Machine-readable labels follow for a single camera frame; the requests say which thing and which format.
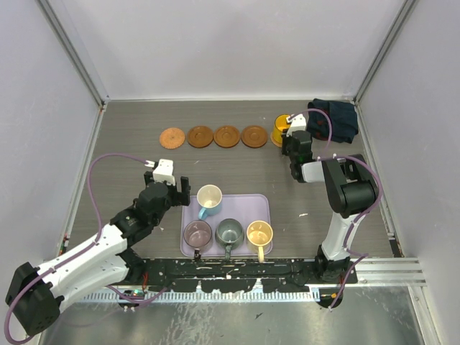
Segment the woven rattan coaster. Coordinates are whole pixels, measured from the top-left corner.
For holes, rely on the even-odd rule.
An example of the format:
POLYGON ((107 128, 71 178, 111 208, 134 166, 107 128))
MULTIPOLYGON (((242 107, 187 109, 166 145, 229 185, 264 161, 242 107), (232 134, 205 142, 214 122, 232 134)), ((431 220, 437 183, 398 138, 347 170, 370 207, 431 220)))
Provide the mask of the woven rattan coaster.
POLYGON ((275 146, 277 146, 277 147, 282 147, 282 143, 277 142, 276 140, 274 140, 274 139, 271 138, 271 137, 270 137, 270 139, 271 139, 272 143, 273 143, 275 146))
POLYGON ((184 132, 177 127, 170 127, 165 129, 159 138, 162 147, 168 150, 179 148, 185 141, 184 132))

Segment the light blue mug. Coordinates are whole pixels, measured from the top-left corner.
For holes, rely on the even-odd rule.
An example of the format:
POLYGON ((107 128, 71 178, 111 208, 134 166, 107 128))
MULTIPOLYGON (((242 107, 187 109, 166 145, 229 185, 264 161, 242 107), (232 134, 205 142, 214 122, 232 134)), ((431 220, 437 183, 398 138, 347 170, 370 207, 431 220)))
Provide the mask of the light blue mug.
POLYGON ((209 216, 215 216, 222 209, 223 194, 216 185, 205 185, 197 192, 197 202, 201 207, 198 219, 204 221, 209 216))

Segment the purple glass mug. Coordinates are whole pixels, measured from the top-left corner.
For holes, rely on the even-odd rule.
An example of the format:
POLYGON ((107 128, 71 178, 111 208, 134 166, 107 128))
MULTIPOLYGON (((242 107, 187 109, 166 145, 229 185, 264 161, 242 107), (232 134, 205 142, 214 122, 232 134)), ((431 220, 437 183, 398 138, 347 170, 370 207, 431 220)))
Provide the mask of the purple glass mug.
POLYGON ((193 249, 193 259, 199 261, 201 255, 213 245, 213 232, 211 226, 202 220, 191 221, 184 229, 185 243, 193 249))

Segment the brown wooden coaster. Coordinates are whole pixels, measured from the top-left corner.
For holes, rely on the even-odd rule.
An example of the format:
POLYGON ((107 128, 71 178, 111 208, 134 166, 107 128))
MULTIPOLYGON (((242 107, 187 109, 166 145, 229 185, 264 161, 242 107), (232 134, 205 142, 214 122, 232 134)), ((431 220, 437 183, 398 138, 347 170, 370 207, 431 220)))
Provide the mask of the brown wooden coaster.
POLYGON ((220 147, 232 148, 239 143, 240 133, 239 130, 234 126, 220 126, 213 133, 213 140, 220 147))
POLYGON ((241 132, 241 141, 250 148, 263 147, 268 140, 267 131, 258 125, 250 125, 241 132))
POLYGON ((192 147, 207 147, 213 141, 213 131, 207 126, 195 126, 189 130, 187 140, 192 147))

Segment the grey-green ceramic mug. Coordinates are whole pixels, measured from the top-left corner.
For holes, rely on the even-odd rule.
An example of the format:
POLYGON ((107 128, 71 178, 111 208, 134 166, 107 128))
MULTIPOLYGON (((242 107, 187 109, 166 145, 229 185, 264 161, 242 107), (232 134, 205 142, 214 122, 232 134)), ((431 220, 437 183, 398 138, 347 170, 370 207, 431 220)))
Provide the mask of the grey-green ceramic mug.
POLYGON ((229 261, 232 249, 239 248, 244 241, 242 225, 236 219, 224 219, 216 228, 215 240, 224 248, 224 260, 229 261))

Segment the cream yellow mug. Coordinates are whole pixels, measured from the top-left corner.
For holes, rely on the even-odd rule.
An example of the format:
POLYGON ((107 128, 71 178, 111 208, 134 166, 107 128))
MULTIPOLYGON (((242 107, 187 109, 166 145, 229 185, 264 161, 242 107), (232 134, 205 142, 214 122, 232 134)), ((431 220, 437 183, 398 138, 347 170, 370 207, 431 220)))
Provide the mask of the cream yellow mug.
POLYGON ((247 247, 257 255, 260 263, 265 261, 265 252, 273 239, 273 229, 265 221, 253 221, 246 231, 247 247))

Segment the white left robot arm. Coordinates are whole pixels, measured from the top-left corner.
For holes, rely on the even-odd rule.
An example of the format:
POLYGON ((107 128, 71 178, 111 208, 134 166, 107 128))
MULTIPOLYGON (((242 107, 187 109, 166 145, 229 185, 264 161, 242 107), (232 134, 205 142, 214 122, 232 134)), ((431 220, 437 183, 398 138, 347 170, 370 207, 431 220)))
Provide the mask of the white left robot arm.
POLYGON ((96 235, 40 266, 25 262, 15 269, 5 298, 9 309, 4 333, 10 343, 16 343, 9 333, 12 317, 32 338, 84 295, 117 282, 135 285, 142 280, 144 261, 132 246, 149 236, 170 208, 190 203, 187 177, 179 185, 161 181, 152 172, 144 179, 146 187, 132 205, 96 235))

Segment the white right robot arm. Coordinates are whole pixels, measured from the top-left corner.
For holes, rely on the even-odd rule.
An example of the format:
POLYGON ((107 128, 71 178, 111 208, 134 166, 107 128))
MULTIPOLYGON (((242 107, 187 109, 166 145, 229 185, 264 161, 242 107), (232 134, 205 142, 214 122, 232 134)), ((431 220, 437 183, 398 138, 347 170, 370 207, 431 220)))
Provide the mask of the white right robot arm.
POLYGON ((309 132, 297 130, 289 134, 284 130, 281 137, 281 153, 290 159, 294 180, 323 182, 326 186, 333 215, 313 271, 321 282, 333 282, 349 268, 350 244, 362 219, 377 205, 379 184, 361 154, 314 160, 309 132))

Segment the dark blue folded cloth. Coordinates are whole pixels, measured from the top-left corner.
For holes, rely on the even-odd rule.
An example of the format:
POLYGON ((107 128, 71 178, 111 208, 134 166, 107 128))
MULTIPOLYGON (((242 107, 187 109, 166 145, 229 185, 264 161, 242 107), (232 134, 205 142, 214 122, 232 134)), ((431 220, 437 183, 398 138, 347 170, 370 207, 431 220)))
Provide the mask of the dark blue folded cloth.
MULTIPOLYGON (((359 133, 357 113, 351 103, 315 98, 308 103, 308 109, 319 109, 328 115, 332 126, 333 142, 351 144, 359 133)), ((326 117, 317 111, 310 112, 308 116, 307 131, 316 139, 327 140, 329 126, 326 117)))

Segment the lilac plastic tray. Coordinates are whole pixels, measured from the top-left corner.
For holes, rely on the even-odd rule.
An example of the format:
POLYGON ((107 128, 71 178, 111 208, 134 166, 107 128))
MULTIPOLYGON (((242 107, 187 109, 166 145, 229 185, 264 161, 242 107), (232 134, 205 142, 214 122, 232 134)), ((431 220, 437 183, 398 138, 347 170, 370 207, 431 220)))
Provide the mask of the lilac plastic tray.
MULTIPOLYGON (((209 216, 205 222, 212 229, 213 238, 216 227, 224 219, 236 219, 244 228, 244 235, 248 225, 253 221, 265 221, 270 225, 270 207, 269 201, 262 194, 239 194, 223 195, 221 212, 215 216, 209 216)), ((194 249, 185 243, 183 233, 185 227, 192 221, 198 220, 197 216, 201 207, 199 206, 196 195, 192 195, 189 206, 183 206, 182 221, 180 232, 180 251, 186 257, 194 256, 194 249)), ((224 248, 216 243, 213 239, 212 246, 202 253, 202 257, 220 257, 224 258, 224 248)), ((235 250, 231 251, 231 258, 234 257, 256 257, 257 253, 247 247, 247 241, 235 250)))

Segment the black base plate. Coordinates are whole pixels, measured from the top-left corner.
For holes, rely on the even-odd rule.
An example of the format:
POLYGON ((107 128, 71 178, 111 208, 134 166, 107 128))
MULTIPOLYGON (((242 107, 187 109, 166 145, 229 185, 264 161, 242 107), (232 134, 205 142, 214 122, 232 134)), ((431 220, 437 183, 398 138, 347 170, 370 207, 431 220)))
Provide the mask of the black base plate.
POLYGON ((311 285, 341 284, 350 267, 350 260, 340 271, 320 272, 320 264, 310 259, 269 259, 264 263, 255 259, 146 259, 112 285, 144 283, 150 291, 167 288, 179 293, 193 293, 197 288, 205 293, 247 293, 259 282, 264 293, 308 292, 311 285))

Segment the aluminium front rail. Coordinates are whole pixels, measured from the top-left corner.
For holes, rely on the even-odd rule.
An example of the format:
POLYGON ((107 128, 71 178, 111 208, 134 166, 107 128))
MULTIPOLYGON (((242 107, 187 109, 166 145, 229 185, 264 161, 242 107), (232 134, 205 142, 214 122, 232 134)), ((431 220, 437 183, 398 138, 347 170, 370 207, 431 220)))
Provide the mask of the aluminium front rail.
MULTIPOLYGON (((415 259, 363 259, 357 264, 352 264, 350 269, 351 273, 346 273, 343 280, 350 285, 411 285, 425 282, 420 265, 415 259)), ((310 287, 337 288, 339 285, 310 287)), ((258 282, 255 288, 262 288, 262 284, 258 282)))

